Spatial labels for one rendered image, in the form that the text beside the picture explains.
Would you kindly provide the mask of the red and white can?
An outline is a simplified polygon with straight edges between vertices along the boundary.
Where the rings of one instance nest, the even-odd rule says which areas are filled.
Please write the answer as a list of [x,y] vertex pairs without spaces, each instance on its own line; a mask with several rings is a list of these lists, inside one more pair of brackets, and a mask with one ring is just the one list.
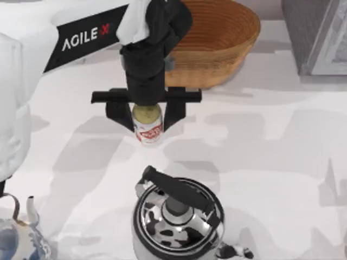
[[134,132],[142,144],[156,142],[163,132],[163,115],[159,104],[140,106],[135,104],[132,109]]

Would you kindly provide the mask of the woven wooden basket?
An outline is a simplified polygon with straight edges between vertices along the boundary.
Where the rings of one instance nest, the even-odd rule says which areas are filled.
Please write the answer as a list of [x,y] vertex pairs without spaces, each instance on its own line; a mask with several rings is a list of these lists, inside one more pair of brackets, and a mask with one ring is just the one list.
[[167,87],[208,89],[238,69],[255,44],[261,22],[235,0],[183,0],[192,27],[171,52],[175,68],[165,73]]

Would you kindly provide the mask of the small grey rounded box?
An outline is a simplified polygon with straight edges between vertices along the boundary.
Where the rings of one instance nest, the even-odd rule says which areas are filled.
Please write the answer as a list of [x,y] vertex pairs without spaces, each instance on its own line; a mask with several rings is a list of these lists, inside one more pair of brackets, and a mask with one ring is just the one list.
[[171,70],[174,70],[175,68],[175,59],[173,57],[171,57],[170,55],[168,55],[165,59],[165,71],[169,72]]

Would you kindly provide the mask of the blue and white teapot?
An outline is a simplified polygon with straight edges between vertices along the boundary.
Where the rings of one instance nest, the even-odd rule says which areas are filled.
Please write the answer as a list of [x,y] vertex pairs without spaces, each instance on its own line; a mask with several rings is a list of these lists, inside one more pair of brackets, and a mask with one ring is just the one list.
[[0,260],[54,260],[52,249],[40,231],[40,215],[34,205],[34,196],[26,201],[28,221],[19,219],[20,203],[14,200],[11,218],[0,218]]

